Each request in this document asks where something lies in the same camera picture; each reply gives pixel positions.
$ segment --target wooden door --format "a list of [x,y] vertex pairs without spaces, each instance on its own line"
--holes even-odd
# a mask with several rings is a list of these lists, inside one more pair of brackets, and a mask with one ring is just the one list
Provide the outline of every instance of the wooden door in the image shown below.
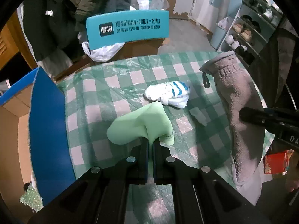
[[18,51],[6,24],[0,32],[0,70]]

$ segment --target white sock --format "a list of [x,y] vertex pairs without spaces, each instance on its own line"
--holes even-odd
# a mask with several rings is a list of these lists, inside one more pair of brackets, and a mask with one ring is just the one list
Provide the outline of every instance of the white sock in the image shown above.
[[190,87],[181,81],[173,81],[149,86],[144,95],[152,101],[160,101],[164,105],[185,108],[189,99]]

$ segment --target blue board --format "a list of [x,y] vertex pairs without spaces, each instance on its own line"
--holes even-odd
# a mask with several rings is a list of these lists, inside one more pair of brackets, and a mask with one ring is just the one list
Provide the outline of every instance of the blue board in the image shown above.
[[29,114],[30,154],[38,192],[47,205],[75,180],[65,125],[65,96],[39,67]]
[[7,90],[3,94],[3,96],[0,97],[0,106],[5,104],[14,95],[16,95],[18,92],[22,91],[28,85],[33,83],[37,70],[38,70],[38,68],[34,69],[33,71],[29,72],[26,76],[24,76],[20,80],[18,80],[14,85],[12,85],[11,88],[9,90]]
[[166,38],[169,13],[159,10],[136,10],[106,13],[86,20],[91,50],[115,43]]

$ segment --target cardboard box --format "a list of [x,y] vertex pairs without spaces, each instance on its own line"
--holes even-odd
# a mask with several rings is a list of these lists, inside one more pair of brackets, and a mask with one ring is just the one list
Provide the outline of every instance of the cardboard box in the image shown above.
[[65,96],[39,67],[0,97],[0,192],[20,220],[32,215],[19,202],[34,173],[47,205],[76,179],[68,150]]

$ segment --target green and white checkered cloth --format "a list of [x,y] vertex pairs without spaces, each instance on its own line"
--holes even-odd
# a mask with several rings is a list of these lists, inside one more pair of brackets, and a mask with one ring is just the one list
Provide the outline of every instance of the green and white checkered cloth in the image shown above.
[[[208,165],[234,186],[228,119],[213,77],[207,75],[211,86],[205,88],[199,70],[218,54],[183,52],[135,57],[86,68],[61,82],[76,177],[92,166],[106,168],[127,157],[131,148],[139,144],[138,140],[127,145],[110,143],[106,136],[110,124],[115,118],[148,104],[143,96],[148,86],[177,80],[189,81],[192,86],[187,107],[164,106],[175,136],[174,145],[167,146],[171,155],[192,167]],[[205,115],[207,127],[190,115],[189,110],[194,107]],[[273,138],[274,135],[265,133],[263,155]],[[171,186],[152,182],[130,186],[126,223],[175,223]]]

